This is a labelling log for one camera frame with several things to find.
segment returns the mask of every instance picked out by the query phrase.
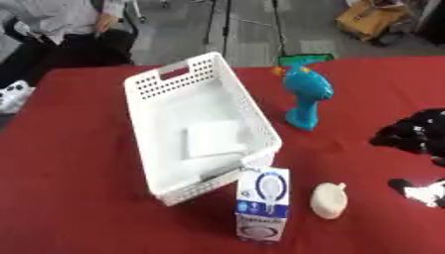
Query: gray carpet floor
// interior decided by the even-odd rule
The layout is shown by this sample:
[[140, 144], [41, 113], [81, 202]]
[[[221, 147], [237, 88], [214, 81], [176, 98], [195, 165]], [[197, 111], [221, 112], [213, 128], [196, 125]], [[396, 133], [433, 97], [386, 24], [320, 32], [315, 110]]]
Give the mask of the gray carpet floor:
[[[137, 64], [170, 64], [209, 51], [221, 51], [225, 1], [218, 8], [211, 41], [203, 44], [211, 4], [170, 0], [163, 9], [157, 0], [139, 0], [145, 24], [138, 24], [140, 37], [132, 50]], [[226, 59], [232, 66], [272, 65], [279, 44], [271, 0], [232, 0]], [[341, 33], [334, 20], [348, 7], [344, 0], [279, 0], [279, 14], [289, 55], [332, 53], [337, 58], [438, 56], [445, 50], [410, 36], [388, 48], [376, 48]], [[0, 36], [0, 61], [17, 47]], [[7, 119], [0, 117], [0, 129]]]

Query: person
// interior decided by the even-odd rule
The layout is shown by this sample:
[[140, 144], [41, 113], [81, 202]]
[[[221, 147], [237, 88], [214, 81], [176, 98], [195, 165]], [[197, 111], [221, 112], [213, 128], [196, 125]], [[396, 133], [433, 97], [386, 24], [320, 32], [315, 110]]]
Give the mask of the person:
[[28, 41], [0, 64], [0, 113], [14, 113], [55, 67], [123, 64], [101, 38], [119, 22], [128, 0], [0, 0], [27, 25]]

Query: white plastic cup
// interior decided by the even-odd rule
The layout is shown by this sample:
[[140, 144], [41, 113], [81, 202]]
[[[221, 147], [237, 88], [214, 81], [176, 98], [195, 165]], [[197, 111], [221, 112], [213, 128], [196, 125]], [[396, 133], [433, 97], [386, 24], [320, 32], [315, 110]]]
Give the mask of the white plastic cup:
[[342, 215], [348, 205], [345, 184], [323, 183], [315, 187], [311, 198], [314, 212], [325, 219], [335, 219]]

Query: black cloth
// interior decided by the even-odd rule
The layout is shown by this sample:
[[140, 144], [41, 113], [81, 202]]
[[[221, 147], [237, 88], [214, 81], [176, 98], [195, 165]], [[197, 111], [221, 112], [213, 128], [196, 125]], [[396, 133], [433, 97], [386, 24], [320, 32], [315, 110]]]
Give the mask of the black cloth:
[[[443, 182], [445, 181], [445, 179], [439, 179], [438, 181], [436, 181], [433, 184], [438, 184], [439, 182]], [[416, 187], [409, 181], [405, 180], [405, 179], [391, 179], [387, 182], [388, 186], [391, 187], [392, 189], [394, 189], [395, 191], [397, 191], [397, 193], [403, 195], [404, 197], [407, 198], [412, 198], [409, 197], [405, 191], [405, 188], [413, 188], [415, 189]], [[436, 195], [434, 202], [436, 203], [436, 205], [438, 207], [442, 207], [445, 208], [445, 196], [442, 195]]]
[[96, 38], [66, 35], [59, 45], [30, 39], [0, 63], [0, 88], [23, 79], [31, 86], [51, 69], [132, 64], [130, 50], [136, 38], [130, 33], [110, 30]]
[[445, 167], [445, 108], [426, 109], [403, 118], [378, 130], [370, 143], [429, 154], [434, 164]]

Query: red tablecloth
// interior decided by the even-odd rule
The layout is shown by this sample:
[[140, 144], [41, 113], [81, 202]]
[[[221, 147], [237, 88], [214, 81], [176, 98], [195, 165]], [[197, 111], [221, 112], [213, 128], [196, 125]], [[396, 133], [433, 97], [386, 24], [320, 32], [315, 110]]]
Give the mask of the red tablecloth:
[[[284, 122], [293, 98], [269, 68], [238, 68], [284, 146], [292, 207], [276, 245], [236, 240], [234, 185], [174, 207], [147, 195], [122, 80], [146, 67], [56, 70], [0, 136], [0, 253], [445, 253], [445, 210], [402, 198], [386, 182], [445, 176], [427, 157], [368, 138], [404, 115], [444, 104], [445, 58], [314, 65], [335, 87], [320, 125]], [[321, 182], [346, 183], [349, 207], [326, 221], [308, 206]]]

